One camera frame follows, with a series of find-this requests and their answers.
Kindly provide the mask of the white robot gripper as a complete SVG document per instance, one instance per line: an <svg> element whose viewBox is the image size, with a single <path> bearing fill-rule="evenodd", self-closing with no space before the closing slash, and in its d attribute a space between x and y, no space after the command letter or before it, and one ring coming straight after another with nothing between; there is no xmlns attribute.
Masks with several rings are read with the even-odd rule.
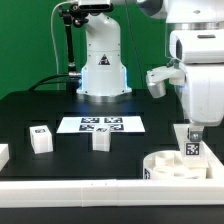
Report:
<svg viewBox="0 0 224 224"><path fill-rule="evenodd" d="M180 68L186 76L181 102L191 122L188 139L201 142L203 126L218 126L224 118L224 64L181 64Z"/></svg>

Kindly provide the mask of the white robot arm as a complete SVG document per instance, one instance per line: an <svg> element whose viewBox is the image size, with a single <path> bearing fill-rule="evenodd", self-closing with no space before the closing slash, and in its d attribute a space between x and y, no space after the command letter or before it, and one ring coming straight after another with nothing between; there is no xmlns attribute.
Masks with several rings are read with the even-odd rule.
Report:
<svg viewBox="0 0 224 224"><path fill-rule="evenodd" d="M186 118L188 139L202 140L206 126L224 119L224 0L134 0L150 18L166 22L169 63L141 77L151 95L175 86ZM87 61L77 93L99 101L130 91L120 62L119 27L103 14L120 0L80 0L86 14Z"/></svg>

